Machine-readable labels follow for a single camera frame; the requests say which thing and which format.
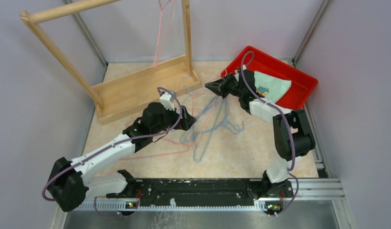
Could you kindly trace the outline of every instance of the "gray wall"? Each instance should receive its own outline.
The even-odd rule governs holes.
[[[391,0],[334,1],[299,67],[358,228],[391,228]]]
[[[41,198],[54,161],[75,157],[93,102],[19,18],[61,0],[0,1],[0,229],[48,228],[55,204]],[[91,83],[103,67],[71,17],[43,24]]]
[[[193,58],[232,60],[247,45],[277,58],[292,58],[322,2],[190,0]],[[169,11],[170,6],[164,10],[163,29]],[[107,61],[153,61],[159,27],[157,0],[123,0],[83,12],[82,17]],[[181,0],[176,0],[162,59],[183,53]]]

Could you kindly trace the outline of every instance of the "fabric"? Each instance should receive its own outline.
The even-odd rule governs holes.
[[[254,73],[256,93],[265,96],[273,103],[280,100],[291,87],[291,80],[282,80],[257,71]]]

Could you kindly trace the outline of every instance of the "wooden rod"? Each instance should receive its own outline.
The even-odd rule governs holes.
[[[42,44],[53,54],[53,56],[62,64],[62,66],[71,74],[71,76],[86,90],[95,103],[99,104],[101,108],[104,108],[102,99],[97,92],[87,83],[78,70],[72,65],[72,63],[66,58],[65,54],[54,43],[51,37],[42,29],[38,24],[33,24],[30,21],[30,14],[27,11],[20,12],[20,18],[26,24],[26,26],[37,36]]]
[[[191,29],[190,29],[190,3],[182,0],[184,43],[185,43],[185,65],[187,73],[193,76],[193,56],[191,53]]]
[[[120,0],[82,0],[30,15],[30,22],[38,24]]]

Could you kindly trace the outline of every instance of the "red plastic bin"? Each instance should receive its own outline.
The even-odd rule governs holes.
[[[255,53],[252,63],[247,67],[248,70],[259,71],[280,79],[292,81],[290,89],[276,104],[293,110],[302,108],[318,84],[318,80],[252,46],[246,47],[231,62],[226,68],[227,73],[234,73],[240,67],[243,55],[248,51]],[[249,62],[251,57],[252,54],[249,54],[245,59],[245,63]],[[221,77],[224,77],[225,73],[226,71],[223,70]]]

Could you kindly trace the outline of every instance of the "wooden frame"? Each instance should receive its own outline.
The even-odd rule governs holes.
[[[174,90],[178,96],[187,93],[182,79],[191,90],[202,87],[201,80],[195,73],[192,63],[189,0],[182,0],[185,38],[184,55],[161,62],[156,69],[151,66],[95,86],[90,86],[87,83],[65,54],[62,53],[54,41],[39,25],[41,22],[50,21],[116,1],[120,0],[82,0],[35,14],[29,14],[27,11],[20,13],[20,18],[24,24],[26,24],[94,100],[99,122],[103,125],[139,112],[145,109],[150,102],[158,101],[159,94],[156,91],[158,86]]]

